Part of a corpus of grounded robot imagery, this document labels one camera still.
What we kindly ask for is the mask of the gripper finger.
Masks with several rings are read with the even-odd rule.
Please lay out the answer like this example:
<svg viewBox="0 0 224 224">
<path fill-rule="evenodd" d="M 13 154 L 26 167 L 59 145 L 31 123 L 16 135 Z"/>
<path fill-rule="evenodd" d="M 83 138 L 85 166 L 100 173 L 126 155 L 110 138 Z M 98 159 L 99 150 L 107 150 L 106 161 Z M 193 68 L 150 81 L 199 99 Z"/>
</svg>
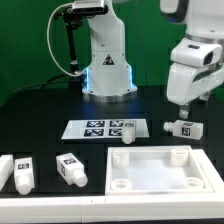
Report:
<svg viewBox="0 0 224 224">
<path fill-rule="evenodd" d="M 180 107 L 179 116 L 182 119 L 187 119 L 190 113 L 190 104 L 185 104 Z"/>
<path fill-rule="evenodd" d="M 211 91 L 206 92 L 205 94 L 201 95 L 199 99 L 202 101 L 208 102 L 210 95 L 211 95 Z"/>
</svg>

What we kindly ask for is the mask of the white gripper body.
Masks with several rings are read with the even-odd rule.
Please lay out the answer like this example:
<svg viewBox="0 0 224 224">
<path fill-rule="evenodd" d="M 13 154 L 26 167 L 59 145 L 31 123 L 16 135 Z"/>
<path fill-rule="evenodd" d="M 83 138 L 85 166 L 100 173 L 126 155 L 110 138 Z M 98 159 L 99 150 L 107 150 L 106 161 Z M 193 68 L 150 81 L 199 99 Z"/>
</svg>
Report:
<svg viewBox="0 0 224 224">
<path fill-rule="evenodd" d="M 224 83 L 224 66 L 209 72 L 208 66 L 190 67 L 174 63 L 169 72 L 167 98 L 177 105 L 185 105 Z"/>
</svg>

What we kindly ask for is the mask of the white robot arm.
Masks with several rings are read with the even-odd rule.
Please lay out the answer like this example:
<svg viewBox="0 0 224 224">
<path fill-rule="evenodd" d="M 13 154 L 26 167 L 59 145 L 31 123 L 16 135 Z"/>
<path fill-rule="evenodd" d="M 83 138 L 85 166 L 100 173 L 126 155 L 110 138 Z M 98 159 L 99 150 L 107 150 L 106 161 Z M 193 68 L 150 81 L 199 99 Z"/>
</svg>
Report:
<svg viewBox="0 0 224 224">
<path fill-rule="evenodd" d="M 137 91 L 125 58 L 125 26 L 112 0 L 95 1 L 106 13 L 88 19 L 92 60 L 83 93 L 98 101 L 118 101 Z M 160 0 L 163 17 L 186 26 L 185 36 L 171 52 L 167 98 L 187 118 L 190 103 L 206 101 L 224 83 L 224 0 Z"/>
</svg>

